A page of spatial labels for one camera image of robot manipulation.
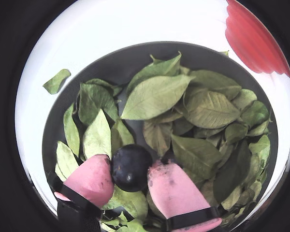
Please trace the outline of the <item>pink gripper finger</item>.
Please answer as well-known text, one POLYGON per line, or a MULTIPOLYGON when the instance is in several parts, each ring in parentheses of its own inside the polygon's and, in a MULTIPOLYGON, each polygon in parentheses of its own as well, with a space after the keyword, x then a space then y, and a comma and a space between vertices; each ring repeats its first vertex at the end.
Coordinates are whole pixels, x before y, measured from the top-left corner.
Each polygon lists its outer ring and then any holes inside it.
POLYGON ((114 193, 110 174, 111 161, 106 154, 97 154, 83 162, 61 181, 51 172, 47 182, 58 202, 58 220, 65 232, 100 232, 102 207, 114 193))
POLYGON ((156 161, 147 179, 151 198, 166 218, 166 231, 207 232, 222 223, 217 209, 176 163, 156 161))

